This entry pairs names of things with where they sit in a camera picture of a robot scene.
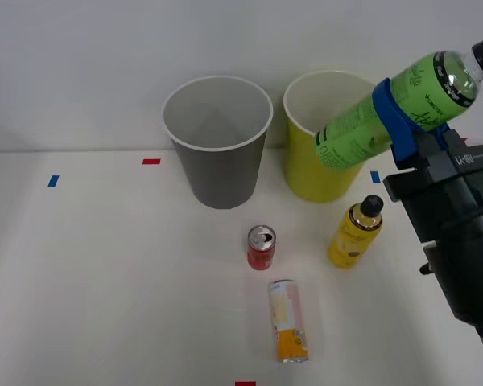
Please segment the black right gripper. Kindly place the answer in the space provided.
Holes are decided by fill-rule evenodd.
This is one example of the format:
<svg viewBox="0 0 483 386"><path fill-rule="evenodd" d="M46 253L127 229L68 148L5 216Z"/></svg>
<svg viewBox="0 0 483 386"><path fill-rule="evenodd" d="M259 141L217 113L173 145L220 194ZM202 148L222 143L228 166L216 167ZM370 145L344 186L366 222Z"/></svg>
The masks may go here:
<svg viewBox="0 0 483 386"><path fill-rule="evenodd" d="M379 120L391 140L399 174L384 179L394 202L462 181L483 202L483 144L468 146L447 123L426 133L399 107L389 78L372 92Z"/></svg>

